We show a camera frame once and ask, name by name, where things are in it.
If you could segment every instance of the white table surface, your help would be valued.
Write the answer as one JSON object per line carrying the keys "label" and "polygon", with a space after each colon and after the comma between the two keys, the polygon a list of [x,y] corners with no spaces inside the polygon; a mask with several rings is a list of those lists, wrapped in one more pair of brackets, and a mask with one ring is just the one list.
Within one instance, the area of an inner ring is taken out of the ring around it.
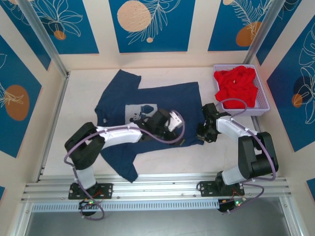
{"label": "white table surface", "polygon": [[[140,89],[197,81],[202,105],[216,103],[211,67],[126,69],[125,71],[142,76]],[[96,124],[94,109],[101,94],[117,72],[117,69],[71,72],[44,175],[73,174],[72,169],[63,162],[66,154],[64,144],[84,123],[92,121]],[[244,126],[253,129],[250,117],[236,119]],[[211,144],[139,154],[134,165],[138,174],[218,172],[237,164],[237,147],[237,143],[221,134],[218,140]],[[101,156],[95,161],[93,168],[98,175],[116,173]]]}

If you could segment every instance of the red cloth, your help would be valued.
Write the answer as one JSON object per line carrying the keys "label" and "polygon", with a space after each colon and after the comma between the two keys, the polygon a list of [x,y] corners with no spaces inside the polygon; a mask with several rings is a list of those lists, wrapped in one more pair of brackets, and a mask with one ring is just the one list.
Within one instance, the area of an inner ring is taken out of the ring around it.
{"label": "red cloth", "polygon": [[[214,77],[219,84],[219,92],[216,94],[217,101],[227,98],[239,98],[246,102],[248,107],[255,106],[258,88],[253,80],[256,76],[253,68],[238,66],[230,71],[216,71]],[[240,101],[227,101],[223,103],[226,109],[242,109],[245,105]]]}

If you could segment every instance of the plastic basket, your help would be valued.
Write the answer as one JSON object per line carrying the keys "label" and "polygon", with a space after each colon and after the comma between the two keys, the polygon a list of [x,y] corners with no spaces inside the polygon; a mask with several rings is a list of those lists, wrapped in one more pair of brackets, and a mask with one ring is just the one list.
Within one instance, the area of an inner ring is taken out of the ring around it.
{"label": "plastic basket", "polygon": [[[244,64],[216,64],[216,65],[214,65],[213,68],[214,68],[214,72],[216,72],[216,71],[221,71],[221,70],[232,70],[233,68],[240,66],[240,65],[243,65],[246,68],[253,68],[255,70],[256,77],[255,77],[253,83],[258,88],[255,107],[248,108],[244,113],[240,114],[240,116],[261,116],[262,114],[264,114],[265,112],[270,110],[270,106],[269,106],[268,100],[266,98],[266,94],[265,94],[264,89],[262,87],[262,84],[260,82],[260,78],[258,76],[258,73],[257,73],[255,66],[254,65],[244,65]],[[218,82],[216,81],[214,76],[212,76],[212,79],[213,79],[213,83],[215,86],[215,92],[217,93],[219,91]],[[223,104],[219,104],[219,111],[220,112],[226,111],[226,112],[230,113],[231,115],[236,114],[242,110],[243,109],[225,109],[223,107]]]}

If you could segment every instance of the metal bar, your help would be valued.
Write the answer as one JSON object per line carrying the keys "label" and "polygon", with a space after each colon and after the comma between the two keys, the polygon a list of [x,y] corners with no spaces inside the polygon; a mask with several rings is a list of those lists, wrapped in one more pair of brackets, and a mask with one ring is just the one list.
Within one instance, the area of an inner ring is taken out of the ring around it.
{"label": "metal bar", "polygon": [[67,85],[68,85],[68,81],[69,81],[68,77],[63,82],[63,87],[62,87],[62,90],[60,92],[60,95],[59,95],[59,98],[58,98],[58,103],[57,103],[57,106],[56,106],[56,109],[55,109],[55,112],[54,112],[53,123],[51,125],[50,131],[49,131],[49,136],[48,136],[47,141],[46,141],[46,147],[45,147],[44,155],[43,155],[43,158],[42,158],[42,161],[41,161],[41,165],[39,166],[39,169],[37,170],[38,174],[36,176],[36,179],[34,179],[34,182],[38,181],[40,179],[40,177],[43,176],[43,175],[41,175],[41,172],[43,171],[44,166],[46,165],[46,161],[47,161],[47,158],[48,158],[50,146],[51,146],[51,143],[53,141],[55,129],[56,129],[56,126],[57,126],[58,117],[59,117],[59,114],[60,114],[61,106],[63,104],[63,98],[64,98],[65,91],[66,91],[66,88],[67,88]]}
{"label": "metal bar", "polygon": [[262,42],[264,41],[265,37],[267,36],[272,24],[274,23],[279,11],[281,10],[282,6],[284,5],[285,0],[273,0],[266,16],[248,49],[247,55],[243,61],[243,64],[249,64],[252,59],[255,57],[256,53],[258,52]]}
{"label": "metal bar", "polygon": [[[292,195],[290,193],[264,193],[260,198],[278,198],[278,197],[291,197]],[[249,199],[254,197],[254,195],[245,194],[245,198]],[[215,197],[215,198],[201,198],[201,196],[180,196],[180,197],[151,197],[151,198],[115,198],[107,201],[167,201],[167,200],[195,200],[195,199],[229,199],[230,197],[227,196],[221,196],[221,197]],[[32,198],[30,200],[22,199],[22,203],[32,202],[32,203],[57,203],[57,202],[73,202],[74,200],[68,200],[67,196],[60,196],[60,198]]]}
{"label": "metal bar", "polygon": [[57,69],[60,73],[66,78],[67,76],[67,69],[63,64],[61,58],[59,57],[59,53],[54,46],[51,38],[49,37],[46,29],[44,28],[43,24],[41,23],[38,15],[34,11],[31,3],[28,0],[16,0],[22,13],[24,14],[25,18],[29,22],[32,30],[35,32],[37,38],[45,48],[46,52],[55,63]]}
{"label": "metal bar", "polygon": [[261,132],[261,128],[260,128],[260,124],[259,124],[259,120],[258,120],[258,117],[251,117],[252,118],[252,123],[254,125],[254,129],[257,131],[257,132]]}
{"label": "metal bar", "polygon": [[301,212],[296,204],[296,201],[293,197],[284,197],[289,205],[289,209],[291,213],[295,217],[295,222],[297,223],[297,227],[302,236],[311,235],[305,225],[305,222],[302,218]]}
{"label": "metal bar", "polygon": [[[214,180],[215,173],[202,174],[172,174],[172,175],[140,175],[134,183],[129,183],[117,175],[96,176],[97,182],[110,182],[114,184],[113,198],[111,201],[148,201],[148,200],[187,200],[201,198],[200,192],[196,189],[200,181]],[[56,202],[68,201],[68,191],[73,176],[62,176],[60,179],[46,177],[39,183],[28,183],[22,201],[31,202]],[[283,177],[275,181],[256,180],[255,183],[265,188],[263,197],[290,196],[290,189]],[[244,186],[245,196],[251,198],[261,189],[251,186]],[[215,199],[229,198],[227,196],[215,197]]]}
{"label": "metal bar", "polygon": [[33,203],[20,203],[18,207],[20,207],[19,218],[16,220],[10,235],[24,236],[30,221]]}
{"label": "metal bar", "polygon": [[290,199],[292,197],[281,197],[280,202],[285,215],[287,225],[292,236],[303,236],[305,235],[296,217],[296,212],[292,209]]}
{"label": "metal bar", "polygon": [[[105,211],[219,209],[217,199],[102,202]],[[78,212],[78,203],[36,203],[32,212]],[[96,206],[85,211],[100,211]]]}
{"label": "metal bar", "polygon": [[[217,172],[205,172],[205,173],[194,173],[194,174],[148,174],[148,175],[139,175],[137,180],[134,183],[140,182],[148,182],[148,181],[167,181],[167,182],[175,182],[175,181],[190,181],[190,180],[198,180],[201,179],[213,180],[217,176]],[[119,181],[130,184],[130,182],[119,175],[95,175],[97,181],[99,180],[107,180],[109,182]],[[53,183],[56,180],[60,181],[73,181],[73,175],[65,175],[65,176],[41,176],[40,182],[48,182],[52,181]],[[277,177],[276,180],[286,180],[284,177]]]}

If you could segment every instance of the navy blue t-shirt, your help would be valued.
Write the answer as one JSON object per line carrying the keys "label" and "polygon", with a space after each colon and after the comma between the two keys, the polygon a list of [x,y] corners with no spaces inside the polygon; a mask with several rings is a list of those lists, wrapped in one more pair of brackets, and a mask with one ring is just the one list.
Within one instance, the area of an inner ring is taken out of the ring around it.
{"label": "navy blue t-shirt", "polygon": [[[136,89],[141,77],[119,71],[104,91],[95,112],[98,126],[116,126],[152,116],[158,109],[178,111],[185,120],[186,130],[181,147],[203,144],[197,139],[199,123],[204,123],[198,82],[158,88]],[[133,166],[137,154],[177,148],[156,140],[121,144],[102,150],[101,155],[115,171],[130,182],[138,177]]]}

